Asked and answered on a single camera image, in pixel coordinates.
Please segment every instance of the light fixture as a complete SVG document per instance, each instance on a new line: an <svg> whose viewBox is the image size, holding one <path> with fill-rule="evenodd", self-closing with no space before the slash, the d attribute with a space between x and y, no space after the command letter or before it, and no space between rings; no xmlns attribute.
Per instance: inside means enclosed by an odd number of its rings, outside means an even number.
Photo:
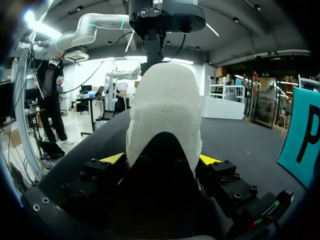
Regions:
<svg viewBox="0 0 320 240"><path fill-rule="evenodd" d="M34 13L30 10L24 14L24 19L29 24L29 28L39 33L45 34L48 37L59 38L62 35L61 32L58 32L57 30L54 30L53 28L36 21Z"/></svg>
<svg viewBox="0 0 320 240"><path fill-rule="evenodd" d="M207 22L205 23L205 25L206 25L212 32L214 32L215 35L217 35L217 36L219 37L219 34L216 32L216 30L214 30L214 29L212 28L212 26L210 26Z"/></svg>
<svg viewBox="0 0 320 240"><path fill-rule="evenodd" d="M261 8L258 4L254 5L254 7L255 7L255 9L257 9L258 11L261 11L261 10L262 10L262 8Z"/></svg>
<svg viewBox="0 0 320 240"><path fill-rule="evenodd" d="M295 85L298 86L298 83L294 83L294 82L288 82L288 81L281 81L281 84L288 84L288 85Z"/></svg>
<svg viewBox="0 0 320 240"><path fill-rule="evenodd" d="M128 49L129 49L130 43L132 41L132 38L134 37L134 34L135 34L135 32L132 30L132 34L131 34L130 39L128 41L128 44L126 45L126 48L125 48L125 52L128 52Z"/></svg>
<svg viewBox="0 0 320 240"><path fill-rule="evenodd" d="M188 61L188 60L183 60L183 59L178 59L178 58L170 58L170 57L165 57L162 61L164 62L173 62L173 63L179 63L179 64L188 64L188 65L192 65L194 64L193 61Z"/></svg>
<svg viewBox="0 0 320 240"><path fill-rule="evenodd" d="M76 8L76 11L79 12L79 11L81 11L83 8L84 8L83 6L78 6L78 7Z"/></svg>
<svg viewBox="0 0 320 240"><path fill-rule="evenodd" d="M127 60L140 60L140 61L147 61L146 56L127 56Z"/></svg>
<svg viewBox="0 0 320 240"><path fill-rule="evenodd" d="M80 65L86 65L86 64L95 64L95 63L101 63L106 61L113 61L114 57L107 57L107 58L99 58L99 59L93 59L93 60L87 60L87 61L77 61Z"/></svg>

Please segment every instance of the white shoe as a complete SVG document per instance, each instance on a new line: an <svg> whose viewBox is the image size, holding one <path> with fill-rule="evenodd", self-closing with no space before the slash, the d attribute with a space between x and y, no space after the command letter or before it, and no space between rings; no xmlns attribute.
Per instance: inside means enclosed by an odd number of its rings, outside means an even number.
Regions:
<svg viewBox="0 0 320 240"><path fill-rule="evenodd" d="M61 144L66 144L66 145L72 145L72 144L74 144L74 142L71 141L70 139L66 139L66 140L64 140L64 141L60 141L60 143L61 143Z"/></svg>

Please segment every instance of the cardboard box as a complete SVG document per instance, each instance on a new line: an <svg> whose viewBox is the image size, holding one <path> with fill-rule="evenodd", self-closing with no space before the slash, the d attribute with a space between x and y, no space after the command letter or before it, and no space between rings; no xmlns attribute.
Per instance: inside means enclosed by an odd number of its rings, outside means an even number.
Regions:
<svg viewBox="0 0 320 240"><path fill-rule="evenodd" d="M10 139L11 139L11 145L12 145L14 148L15 148L16 146L19 146L19 145L22 143L18 129L11 131L11 133L10 133Z"/></svg>
<svg viewBox="0 0 320 240"><path fill-rule="evenodd" d="M217 78L225 77L227 75L227 69L224 66L218 67L215 74Z"/></svg>

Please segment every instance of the cable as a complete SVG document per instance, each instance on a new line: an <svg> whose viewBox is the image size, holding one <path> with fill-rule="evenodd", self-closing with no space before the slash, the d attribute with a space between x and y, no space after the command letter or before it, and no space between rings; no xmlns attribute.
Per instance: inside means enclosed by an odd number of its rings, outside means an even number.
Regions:
<svg viewBox="0 0 320 240"><path fill-rule="evenodd" d="M176 54L175 54L167 63L171 62L172 59L174 59L174 58L176 58L176 56L178 56L178 54L180 53L182 47L183 47L184 44L185 44L186 35L187 35L187 34L184 33L183 40L182 40L181 46L179 47L179 50L176 52Z"/></svg>
<svg viewBox="0 0 320 240"><path fill-rule="evenodd" d="M123 34L119 39L118 39L118 41L116 41L115 42L115 44L114 45L116 45L117 43L119 43L119 41L125 36L125 35L127 35L127 34L136 34L135 32L132 32L132 31L130 31L130 32L126 32L125 34Z"/></svg>

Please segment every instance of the shoe upper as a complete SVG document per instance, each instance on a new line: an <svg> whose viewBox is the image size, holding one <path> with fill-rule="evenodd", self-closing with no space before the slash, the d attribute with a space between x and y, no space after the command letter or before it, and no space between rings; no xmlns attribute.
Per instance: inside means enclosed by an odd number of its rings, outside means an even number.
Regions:
<svg viewBox="0 0 320 240"><path fill-rule="evenodd" d="M155 135L168 132L179 141L194 174L202 149L200 125L200 96L192 71L171 62L153 65L143 75L130 109L129 165Z"/></svg>

